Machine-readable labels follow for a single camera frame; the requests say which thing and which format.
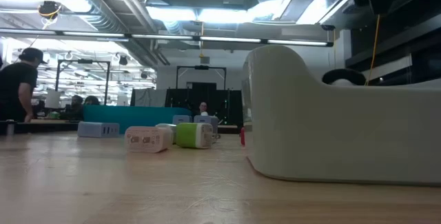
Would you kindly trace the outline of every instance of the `metal frame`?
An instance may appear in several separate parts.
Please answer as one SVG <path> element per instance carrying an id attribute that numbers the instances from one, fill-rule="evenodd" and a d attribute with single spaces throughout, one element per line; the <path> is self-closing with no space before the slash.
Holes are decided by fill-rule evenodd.
<path id="1" fill-rule="evenodd" d="M 93 38 L 99 41 L 127 42 L 137 39 L 150 40 L 173 40 L 173 41 L 204 41 L 204 42 L 233 42 L 233 43 L 252 43 L 252 44 L 274 44 L 274 45 L 301 45 L 332 47 L 330 41 L 311 41 L 311 40 L 280 40 L 280 39 L 261 39 L 261 38 L 239 38 L 239 37 L 209 37 L 200 35 L 168 35 L 168 34 L 132 34 L 132 33 L 106 33 L 106 32 L 77 32 L 62 30 L 32 30 L 17 28 L 0 28 L 0 34 L 13 34 L 17 36 L 32 38 L 52 39 L 51 37 L 75 37 L 77 39 Z M 203 40 L 203 38 L 220 38 L 220 40 Z"/>
<path id="2" fill-rule="evenodd" d="M 60 73 L 63 71 L 63 70 L 61 70 L 61 64 L 63 62 L 70 62 L 70 63 L 77 62 L 77 63 L 79 63 L 80 61 L 83 61 L 83 60 L 79 60 L 79 59 L 77 59 L 77 60 L 67 60 L 67 59 L 58 60 L 57 77 L 55 80 L 55 91 L 58 91 L 58 84 L 60 81 Z M 109 90 L 110 61 L 91 61 L 91 63 L 105 63 L 105 64 L 107 64 L 107 72 L 105 74 L 105 92 L 104 92 L 104 105 L 107 105 L 107 91 Z"/>
<path id="3" fill-rule="evenodd" d="M 178 88 L 178 81 L 179 81 L 179 69 L 181 68 L 193 68 L 195 70 L 197 70 L 197 66 L 189 66 L 189 65 L 178 65 L 176 67 L 176 89 Z M 220 69 L 223 70 L 223 89 L 226 90 L 227 88 L 227 68 L 221 68 L 221 67 L 210 67 L 207 66 L 206 68 L 209 69 Z"/>

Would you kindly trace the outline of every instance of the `seated person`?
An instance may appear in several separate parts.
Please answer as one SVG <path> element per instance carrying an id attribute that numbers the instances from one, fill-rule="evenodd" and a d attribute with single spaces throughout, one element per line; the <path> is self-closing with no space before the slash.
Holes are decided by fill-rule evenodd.
<path id="1" fill-rule="evenodd" d="M 207 115 L 208 115 L 208 112 L 207 112 L 207 103 L 206 103 L 206 102 L 202 102 L 202 103 L 199 105 L 199 114 L 200 114 L 201 116 L 207 116 Z"/>
<path id="2" fill-rule="evenodd" d="M 83 98 L 79 95 L 72 97 L 70 109 L 61 113 L 60 119 L 69 121 L 82 121 L 83 117 Z"/>
<path id="3" fill-rule="evenodd" d="M 96 96 L 88 96 L 84 100 L 84 105 L 99 105 L 99 100 Z"/>

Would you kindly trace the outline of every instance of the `black shirt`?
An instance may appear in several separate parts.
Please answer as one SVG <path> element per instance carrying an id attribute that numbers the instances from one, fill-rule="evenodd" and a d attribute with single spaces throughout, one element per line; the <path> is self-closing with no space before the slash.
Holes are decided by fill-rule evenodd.
<path id="1" fill-rule="evenodd" d="M 29 83 L 31 93 L 37 86 L 37 69 L 26 63 L 15 63 L 0 71 L 0 120 L 23 121 L 26 111 L 19 100 L 20 83 Z"/>

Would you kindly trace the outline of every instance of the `wooden table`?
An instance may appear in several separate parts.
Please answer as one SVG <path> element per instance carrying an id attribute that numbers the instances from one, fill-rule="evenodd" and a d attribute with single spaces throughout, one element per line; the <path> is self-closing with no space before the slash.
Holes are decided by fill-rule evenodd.
<path id="1" fill-rule="evenodd" d="M 255 171 L 237 135 L 126 153 L 75 133 L 0 137 L 1 224 L 441 223 L 441 188 L 295 183 Z"/>
<path id="2" fill-rule="evenodd" d="M 32 119 L 31 123 L 67 123 L 67 120 L 58 119 Z"/>

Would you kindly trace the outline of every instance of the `yellow cable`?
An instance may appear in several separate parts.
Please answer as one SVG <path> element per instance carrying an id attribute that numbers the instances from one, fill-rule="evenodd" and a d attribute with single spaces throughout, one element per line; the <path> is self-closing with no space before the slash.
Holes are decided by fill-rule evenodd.
<path id="1" fill-rule="evenodd" d="M 369 77 L 366 80 L 365 85 L 368 86 L 369 85 L 369 81 L 371 80 L 371 75 L 372 75 L 372 68 L 373 68 L 373 62 L 375 61 L 375 57 L 377 54 L 377 42 L 378 42 L 378 31 L 380 29 L 380 15 L 378 15 L 377 17 L 377 28 L 375 31 L 375 41 L 373 42 L 373 54 L 372 54 L 372 62 L 371 62 L 371 69 L 369 70 Z"/>
<path id="2" fill-rule="evenodd" d="M 54 15 L 55 15 L 55 14 L 52 14 L 52 15 L 50 16 L 48 22 L 43 26 L 42 30 L 45 30 L 45 29 L 50 25 L 50 22 L 51 22 L 52 18 L 54 17 Z M 40 37 L 40 34 L 37 35 L 37 37 L 35 38 L 35 40 L 29 45 L 30 48 L 32 47 L 32 45 L 34 45 L 35 41 L 37 41 L 37 39 L 39 39 L 39 37 Z"/>

